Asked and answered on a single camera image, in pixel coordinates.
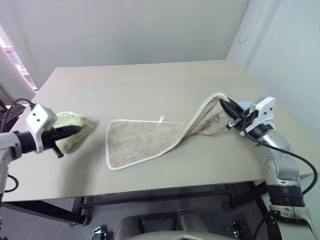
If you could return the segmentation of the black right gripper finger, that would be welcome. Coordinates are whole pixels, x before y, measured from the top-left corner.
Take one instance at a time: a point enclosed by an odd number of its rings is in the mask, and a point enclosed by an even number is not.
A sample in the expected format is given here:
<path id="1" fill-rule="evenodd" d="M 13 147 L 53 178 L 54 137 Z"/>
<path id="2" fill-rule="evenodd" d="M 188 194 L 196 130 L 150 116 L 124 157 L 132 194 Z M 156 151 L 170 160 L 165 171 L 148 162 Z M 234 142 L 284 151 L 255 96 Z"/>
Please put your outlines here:
<path id="1" fill-rule="evenodd" d="M 239 106 L 231 98 L 229 98 L 228 101 L 225 102 L 225 107 L 226 107 L 226 111 L 231 115 L 240 115 L 243 112 L 242 107 Z"/>
<path id="2" fill-rule="evenodd" d="M 223 99 L 220 99 L 219 101 L 221 107 L 233 120 L 238 119 L 238 112 L 236 111 L 232 103 Z"/>

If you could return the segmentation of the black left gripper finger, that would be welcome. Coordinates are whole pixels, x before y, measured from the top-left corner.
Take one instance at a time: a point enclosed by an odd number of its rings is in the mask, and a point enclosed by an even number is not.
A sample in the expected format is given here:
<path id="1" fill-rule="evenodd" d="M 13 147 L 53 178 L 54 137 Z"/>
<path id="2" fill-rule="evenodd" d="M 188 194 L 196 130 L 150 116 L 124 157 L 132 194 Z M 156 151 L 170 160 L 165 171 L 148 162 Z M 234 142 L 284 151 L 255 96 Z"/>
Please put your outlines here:
<path id="1" fill-rule="evenodd" d="M 54 127 L 56 132 L 60 135 L 74 135 L 81 130 L 81 126 L 78 125 L 68 125 L 68 126 L 61 126 L 61 127 Z"/>
<path id="2" fill-rule="evenodd" d="M 65 138 L 68 138 L 72 135 L 76 134 L 75 131 L 58 131 L 56 134 L 55 134 L 55 140 L 58 141 L 58 140 L 61 140 L 61 139 L 65 139 Z"/>

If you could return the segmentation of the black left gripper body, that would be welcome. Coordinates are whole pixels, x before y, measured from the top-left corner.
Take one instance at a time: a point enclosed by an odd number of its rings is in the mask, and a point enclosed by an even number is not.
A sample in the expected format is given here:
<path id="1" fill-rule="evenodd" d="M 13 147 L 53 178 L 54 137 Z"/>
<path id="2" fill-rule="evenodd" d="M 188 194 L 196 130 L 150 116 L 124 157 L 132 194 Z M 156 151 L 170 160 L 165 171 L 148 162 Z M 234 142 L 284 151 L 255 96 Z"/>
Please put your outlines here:
<path id="1" fill-rule="evenodd" d="M 57 158 L 62 158 L 64 154 L 58 148 L 56 141 L 63 138 L 63 128 L 52 128 L 49 131 L 44 131 L 41 140 L 43 145 L 43 150 L 52 149 L 53 152 L 56 154 Z"/>

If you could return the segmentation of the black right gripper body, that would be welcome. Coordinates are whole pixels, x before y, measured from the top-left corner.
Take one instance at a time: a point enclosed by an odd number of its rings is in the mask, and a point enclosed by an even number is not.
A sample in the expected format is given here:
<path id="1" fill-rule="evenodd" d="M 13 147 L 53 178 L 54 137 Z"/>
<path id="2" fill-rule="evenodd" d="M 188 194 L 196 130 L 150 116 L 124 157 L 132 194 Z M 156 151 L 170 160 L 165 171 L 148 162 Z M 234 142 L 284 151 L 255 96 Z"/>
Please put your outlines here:
<path id="1" fill-rule="evenodd" d="M 240 133 L 244 133 L 244 129 L 250 126 L 254 119 L 258 117 L 258 111 L 254 110 L 249 113 L 249 110 L 241 112 L 235 110 L 226 110 L 226 113 L 231 117 L 229 123 L 226 125 L 228 130 L 234 128 Z"/>

